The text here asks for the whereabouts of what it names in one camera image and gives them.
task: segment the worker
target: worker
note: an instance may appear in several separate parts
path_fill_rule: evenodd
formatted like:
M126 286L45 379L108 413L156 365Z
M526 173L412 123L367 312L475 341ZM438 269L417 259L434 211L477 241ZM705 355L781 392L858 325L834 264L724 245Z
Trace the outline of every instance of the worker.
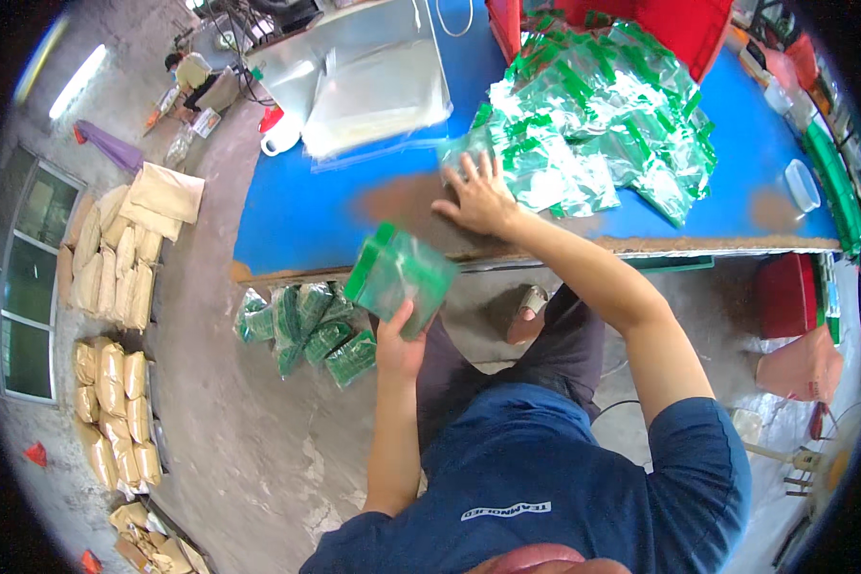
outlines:
M564 284L526 354L494 375L459 354L439 319L404 340L411 301L379 322L364 509L323 534L300 571L720 570L746 528L749 462L666 300L613 254L521 208L499 160L461 162L465 177L444 170L459 205L432 208ZM604 321L625 340L650 473L590 431Z
M166 56L166 71L175 75L179 89L186 95L184 107L195 112L201 111L197 101L217 82L218 74L211 74L210 64L198 52L187 56L182 52L172 52Z

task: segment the hand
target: hand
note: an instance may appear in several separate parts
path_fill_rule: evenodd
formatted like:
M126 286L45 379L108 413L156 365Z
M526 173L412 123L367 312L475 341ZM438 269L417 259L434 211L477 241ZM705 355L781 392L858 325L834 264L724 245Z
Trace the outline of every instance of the hand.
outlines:
M402 327L411 317L415 304L405 299L391 320L379 322L376 329L376 371L380 384L387 381L392 384L414 383L418 380L418 371L424 362L424 343L427 340L427 329L432 320L413 341L402 339Z
M443 177L459 196L459 206L452 201L438 199L430 204L430 208L473 232L504 235L521 210L504 184L500 158L495 158L493 168L487 152L478 155L479 168L475 167L469 154L463 154L460 161L465 170L465 180L452 167L443 168Z

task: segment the pink plastic bag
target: pink plastic bag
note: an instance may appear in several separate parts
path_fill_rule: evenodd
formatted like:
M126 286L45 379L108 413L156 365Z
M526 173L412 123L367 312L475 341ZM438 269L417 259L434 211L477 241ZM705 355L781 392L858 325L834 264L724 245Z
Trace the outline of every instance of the pink plastic bag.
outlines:
M794 400L832 402L844 359L826 325L759 359L756 385Z

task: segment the navy blue shirt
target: navy blue shirt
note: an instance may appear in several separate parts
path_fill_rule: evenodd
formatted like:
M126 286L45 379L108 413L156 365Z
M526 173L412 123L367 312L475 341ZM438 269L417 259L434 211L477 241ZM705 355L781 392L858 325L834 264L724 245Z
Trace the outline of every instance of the navy blue shirt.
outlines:
M634 574L716 572L746 527L746 451L716 400L686 398L648 431L654 472L601 448L585 412L504 384L424 452L428 490L391 518L365 512L322 536L301 572L465 572L514 548L568 545Z

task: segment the red plastic bin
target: red plastic bin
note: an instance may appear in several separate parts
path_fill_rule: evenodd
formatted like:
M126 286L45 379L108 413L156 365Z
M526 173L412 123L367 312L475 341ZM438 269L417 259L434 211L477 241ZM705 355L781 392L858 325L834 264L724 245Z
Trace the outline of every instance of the red plastic bin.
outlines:
M763 339L795 337L816 327L816 284L808 254L766 260L753 283Z
M590 10L637 22L689 66L696 82L711 70L730 25L734 0L554 0L568 24L584 23ZM485 0L495 40L507 62L519 52L522 0Z

